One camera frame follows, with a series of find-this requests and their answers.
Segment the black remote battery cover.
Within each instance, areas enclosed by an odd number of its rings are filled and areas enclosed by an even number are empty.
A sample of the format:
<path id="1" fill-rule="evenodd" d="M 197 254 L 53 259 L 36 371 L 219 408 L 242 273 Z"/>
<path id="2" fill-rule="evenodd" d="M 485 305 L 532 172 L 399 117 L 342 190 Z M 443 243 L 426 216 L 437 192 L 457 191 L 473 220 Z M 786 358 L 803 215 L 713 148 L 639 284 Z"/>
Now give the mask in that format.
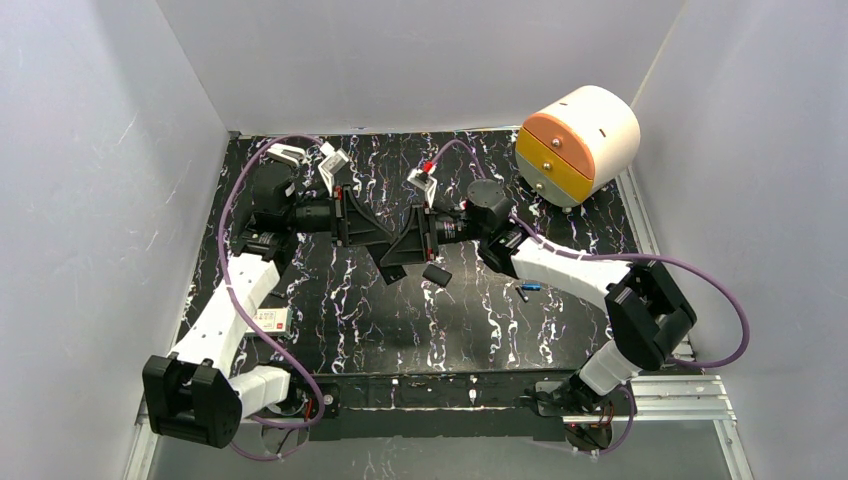
<path id="1" fill-rule="evenodd" d="M 429 282 L 442 288 L 447 287 L 452 279 L 452 274 L 437 265 L 429 264 L 423 271 L 422 276 Z"/>

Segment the white battery box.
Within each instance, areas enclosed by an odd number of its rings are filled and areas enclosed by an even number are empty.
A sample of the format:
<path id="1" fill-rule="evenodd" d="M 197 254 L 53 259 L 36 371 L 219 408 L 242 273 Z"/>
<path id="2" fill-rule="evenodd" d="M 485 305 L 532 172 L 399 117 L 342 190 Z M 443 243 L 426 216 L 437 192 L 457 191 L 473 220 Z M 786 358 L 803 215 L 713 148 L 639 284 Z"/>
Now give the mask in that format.
<path id="1" fill-rule="evenodd" d="M 292 312 L 289 308 L 260 308 L 253 321 L 271 337 L 290 338 L 292 335 Z"/>

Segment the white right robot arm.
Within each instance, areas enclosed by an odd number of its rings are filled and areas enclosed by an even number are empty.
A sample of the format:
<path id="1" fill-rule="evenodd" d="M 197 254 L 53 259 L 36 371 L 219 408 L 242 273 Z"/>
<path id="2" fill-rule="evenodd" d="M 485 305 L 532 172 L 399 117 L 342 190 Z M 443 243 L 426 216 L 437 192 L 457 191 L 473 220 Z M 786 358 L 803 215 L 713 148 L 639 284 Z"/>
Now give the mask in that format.
<path id="1" fill-rule="evenodd" d="M 597 260 L 535 238 L 512 218 L 513 203 L 493 180 L 475 180 L 463 207 L 437 212 L 414 205 L 382 255 L 383 267 L 431 261 L 442 243 L 475 241 L 491 270 L 539 282 L 588 301 L 609 320 L 613 337 L 550 392 L 550 405 L 588 408 L 644 371 L 659 370 L 695 325 L 696 314 L 657 260 Z"/>

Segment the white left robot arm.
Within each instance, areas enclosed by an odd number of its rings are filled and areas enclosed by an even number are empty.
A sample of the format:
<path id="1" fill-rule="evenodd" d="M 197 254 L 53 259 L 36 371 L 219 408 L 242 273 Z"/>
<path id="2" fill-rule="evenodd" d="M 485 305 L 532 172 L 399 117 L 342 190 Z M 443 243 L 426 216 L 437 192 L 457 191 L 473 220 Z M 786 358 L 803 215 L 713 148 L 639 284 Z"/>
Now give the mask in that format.
<path id="1" fill-rule="evenodd" d="M 142 371 L 153 433 L 223 448 L 241 421 L 287 400 L 291 374 L 259 365 L 233 376 L 237 347 L 265 298 L 291 264 L 301 233 L 327 232 L 342 247 L 364 247 L 379 260 L 393 234 L 355 196 L 351 185 L 299 198 L 293 167 L 261 165 L 253 176 L 245 228 L 224 247 L 225 275 L 192 328 Z"/>

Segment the round orange drawer cabinet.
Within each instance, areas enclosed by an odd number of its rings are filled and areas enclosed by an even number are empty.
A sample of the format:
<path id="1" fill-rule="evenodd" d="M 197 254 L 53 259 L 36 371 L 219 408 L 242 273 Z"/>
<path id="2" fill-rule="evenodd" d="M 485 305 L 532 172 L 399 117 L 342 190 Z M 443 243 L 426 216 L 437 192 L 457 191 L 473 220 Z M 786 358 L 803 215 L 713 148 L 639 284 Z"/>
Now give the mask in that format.
<path id="1" fill-rule="evenodd" d="M 622 173 L 640 141 L 630 106 L 605 88 L 586 85 L 526 118 L 515 141 L 515 159 L 533 191 L 567 209 Z"/>

